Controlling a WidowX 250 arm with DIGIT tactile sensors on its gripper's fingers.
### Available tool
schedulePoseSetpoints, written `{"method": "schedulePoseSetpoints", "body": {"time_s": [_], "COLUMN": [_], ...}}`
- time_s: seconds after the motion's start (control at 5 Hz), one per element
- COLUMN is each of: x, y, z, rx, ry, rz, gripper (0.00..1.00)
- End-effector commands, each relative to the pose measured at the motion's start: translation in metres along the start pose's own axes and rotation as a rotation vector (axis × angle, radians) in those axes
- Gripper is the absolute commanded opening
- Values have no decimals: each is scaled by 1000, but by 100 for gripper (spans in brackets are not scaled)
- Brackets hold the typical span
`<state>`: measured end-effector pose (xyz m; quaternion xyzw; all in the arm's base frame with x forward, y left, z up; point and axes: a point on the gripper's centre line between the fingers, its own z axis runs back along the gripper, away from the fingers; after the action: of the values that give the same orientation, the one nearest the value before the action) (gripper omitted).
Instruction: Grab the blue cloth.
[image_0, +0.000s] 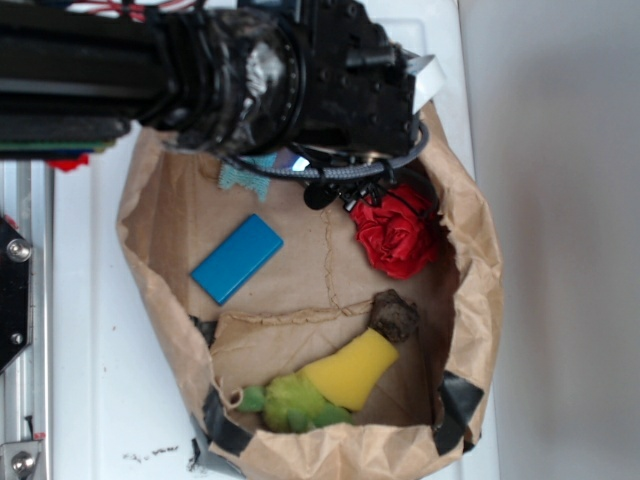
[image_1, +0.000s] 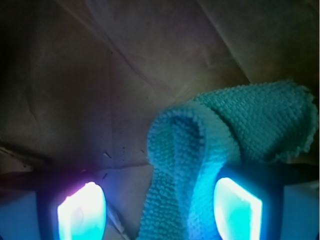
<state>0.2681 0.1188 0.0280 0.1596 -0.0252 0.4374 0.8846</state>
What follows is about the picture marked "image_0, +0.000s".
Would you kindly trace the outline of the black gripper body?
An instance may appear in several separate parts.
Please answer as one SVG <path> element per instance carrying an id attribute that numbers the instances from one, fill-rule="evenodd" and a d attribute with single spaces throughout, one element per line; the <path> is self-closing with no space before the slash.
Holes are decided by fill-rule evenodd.
<path id="1" fill-rule="evenodd" d="M 399 157 L 417 137 L 409 57 L 358 1 L 288 1 L 302 52 L 302 107 L 288 145 Z"/>

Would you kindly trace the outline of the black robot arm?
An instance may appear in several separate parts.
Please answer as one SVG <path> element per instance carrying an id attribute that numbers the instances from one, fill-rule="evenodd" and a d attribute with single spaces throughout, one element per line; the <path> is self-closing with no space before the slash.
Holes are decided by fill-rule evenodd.
<path id="1" fill-rule="evenodd" d="M 220 156 L 402 156 L 419 123 L 409 61 L 356 1 L 128 5 L 117 17 L 5 1 L 1 154 L 73 158 L 139 123 Z"/>

